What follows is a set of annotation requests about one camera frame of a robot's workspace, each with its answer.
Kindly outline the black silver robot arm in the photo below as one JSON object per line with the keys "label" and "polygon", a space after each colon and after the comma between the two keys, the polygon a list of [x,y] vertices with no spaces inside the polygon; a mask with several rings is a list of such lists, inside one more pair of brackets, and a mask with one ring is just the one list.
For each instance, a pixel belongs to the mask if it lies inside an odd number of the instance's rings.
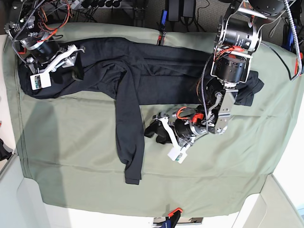
{"label": "black silver robot arm", "polygon": [[197,84],[200,105],[155,115],[144,135],[184,151],[201,136],[223,134],[238,96],[237,86],[247,81],[253,53],[262,45],[262,27],[283,14],[293,26],[292,4],[291,0],[231,1],[219,20],[213,53]]}

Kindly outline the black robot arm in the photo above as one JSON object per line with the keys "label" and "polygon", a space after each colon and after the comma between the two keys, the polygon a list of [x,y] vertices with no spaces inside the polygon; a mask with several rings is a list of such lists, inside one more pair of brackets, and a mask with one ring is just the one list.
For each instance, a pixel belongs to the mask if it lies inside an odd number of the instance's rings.
{"label": "black robot arm", "polygon": [[5,25],[14,52],[31,71],[32,89],[37,90],[51,86],[51,73],[58,69],[69,69],[76,81],[84,79],[80,54],[85,47],[74,44],[62,46],[55,37],[59,29],[64,27],[73,16],[71,4],[62,0],[65,7],[64,20],[56,27],[48,25],[45,6],[51,0],[30,0],[19,7],[18,21],[10,21]]}

